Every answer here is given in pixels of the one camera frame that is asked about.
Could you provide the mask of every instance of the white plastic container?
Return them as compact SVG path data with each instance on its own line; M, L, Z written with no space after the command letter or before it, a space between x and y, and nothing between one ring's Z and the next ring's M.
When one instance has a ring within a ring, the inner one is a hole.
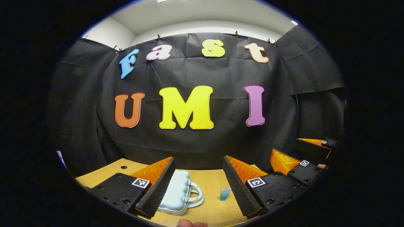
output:
M197 193L198 197L190 198L191 192ZM167 191L158 207L159 211L183 215L187 208L200 205L204 200L201 189L189 178L189 172L185 170L175 170L168 184Z

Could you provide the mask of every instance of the ceiling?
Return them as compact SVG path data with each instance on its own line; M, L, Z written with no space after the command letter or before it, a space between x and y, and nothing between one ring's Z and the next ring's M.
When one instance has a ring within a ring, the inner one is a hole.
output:
M186 21L224 20L285 34L292 18L259 0L138 0L111 15L135 35Z

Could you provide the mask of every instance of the table surface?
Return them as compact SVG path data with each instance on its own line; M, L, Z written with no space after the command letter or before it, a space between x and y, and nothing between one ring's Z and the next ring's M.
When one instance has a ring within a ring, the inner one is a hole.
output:
M127 166L127 169L121 169L121 166ZM120 159L94 172L77 177L76 180L81 185L92 188L117 172L130 175L146 166L138 162ZM220 201L219 199L220 189L230 187L222 169L187 171L191 180L202 190L204 195L203 203L187 209L187 212L181 216L158 210L151 220L143 217L140 218L169 227L177 226L179 219L188 219L191 222L206 222L209 227L231 226L247 221L247 218L242 215L237 205L233 192L230 192L229 197L225 201Z

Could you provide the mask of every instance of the purple letter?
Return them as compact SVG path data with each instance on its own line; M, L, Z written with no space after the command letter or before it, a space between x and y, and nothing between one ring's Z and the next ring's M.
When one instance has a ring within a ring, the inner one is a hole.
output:
M258 85L248 85L244 87L244 91L248 93L248 99L250 99L250 117L246 120L246 125L251 127L264 124L265 118L262 116L264 88Z

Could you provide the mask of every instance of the letter f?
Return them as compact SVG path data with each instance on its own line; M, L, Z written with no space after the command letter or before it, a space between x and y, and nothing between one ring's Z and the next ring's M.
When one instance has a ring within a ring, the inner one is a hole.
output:
M128 54L119 62L122 67L121 79L125 78L125 76L133 70L133 66L131 66L130 64L133 65L135 63L135 54L137 53L139 53L139 49L134 49L130 54Z

